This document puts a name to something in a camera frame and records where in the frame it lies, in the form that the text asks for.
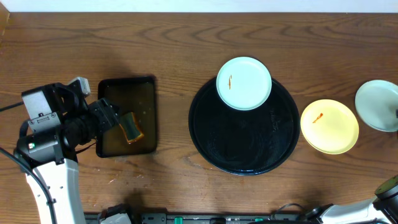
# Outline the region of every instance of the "sponge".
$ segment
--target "sponge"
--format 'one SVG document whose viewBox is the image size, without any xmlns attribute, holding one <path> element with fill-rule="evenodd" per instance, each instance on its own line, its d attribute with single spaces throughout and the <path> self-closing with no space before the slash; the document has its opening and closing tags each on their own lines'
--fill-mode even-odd
<svg viewBox="0 0 398 224">
<path fill-rule="evenodd" d="M 133 112 L 128 112 L 119 119 L 120 127 L 123 130 L 124 136 L 129 144 L 136 142 L 144 137 L 141 129 L 137 124 L 136 115 Z"/>
</svg>

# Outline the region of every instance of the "wooden table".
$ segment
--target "wooden table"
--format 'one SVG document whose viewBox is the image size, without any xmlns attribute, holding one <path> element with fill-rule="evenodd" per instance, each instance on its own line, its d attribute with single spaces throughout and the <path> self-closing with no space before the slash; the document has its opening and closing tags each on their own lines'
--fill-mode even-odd
<svg viewBox="0 0 398 224">
<path fill-rule="evenodd" d="M 269 213 L 285 203 L 307 208 L 372 197 L 398 172 L 396 133 L 359 118 L 359 140 L 347 153 L 318 152 L 300 137 L 293 154 L 270 173 L 227 174 L 198 153 L 188 110 L 199 88 L 233 57 L 261 60 L 293 96 L 338 100 L 354 113 L 366 81 L 398 83 L 396 14 L 44 14 L 12 13 L 0 48 L 0 107 L 48 83 L 89 79 L 93 95 L 107 78 L 157 79 L 156 153 L 100 159 L 79 154 L 84 211 L 130 203 L 137 211 Z M 16 145 L 23 106 L 0 114 L 0 144 Z M 37 207 L 18 167 L 0 156 L 0 222 L 38 223 Z"/>
</svg>

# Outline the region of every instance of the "black round plate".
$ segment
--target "black round plate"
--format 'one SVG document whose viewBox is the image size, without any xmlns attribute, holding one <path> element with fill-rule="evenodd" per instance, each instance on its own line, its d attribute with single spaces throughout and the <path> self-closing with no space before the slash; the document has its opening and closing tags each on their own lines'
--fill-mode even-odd
<svg viewBox="0 0 398 224">
<path fill-rule="evenodd" d="M 300 118 L 289 92 L 272 79 L 265 103 L 250 111 L 227 106 L 216 79 L 205 84 L 192 101 L 189 131 L 199 153 L 219 169 L 258 175 L 281 165 L 300 136 Z"/>
</svg>

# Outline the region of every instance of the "white plate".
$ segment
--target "white plate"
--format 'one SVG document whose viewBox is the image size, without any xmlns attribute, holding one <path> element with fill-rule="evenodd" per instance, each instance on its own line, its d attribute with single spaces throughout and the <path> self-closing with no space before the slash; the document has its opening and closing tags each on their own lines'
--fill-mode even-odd
<svg viewBox="0 0 398 224">
<path fill-rule="evenodd" d="M 398 86 L 384 80 L 363 84 L 356 92 L 355 107 L 370 127 L 393 132 L 398 130 Z"/>
<path fill-rule="evenodd" d="M 267 100 L 272 80 L 261 62 L 250 57 L 238 57 L 222 66 L 216 86 L 219 96 L 228 106 L 252 110 Z"/>
</svg>

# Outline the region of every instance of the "green connector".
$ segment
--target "green connector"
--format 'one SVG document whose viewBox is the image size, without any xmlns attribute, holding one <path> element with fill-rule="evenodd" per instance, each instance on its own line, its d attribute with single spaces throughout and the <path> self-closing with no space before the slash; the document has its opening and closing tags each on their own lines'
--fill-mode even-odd
<svg viewBox="0 0 398 224">
<path fill-rule="evenodd" d="M 174 224 L 182 224 L 182 217 L 175 217 Z"/>
</svg>

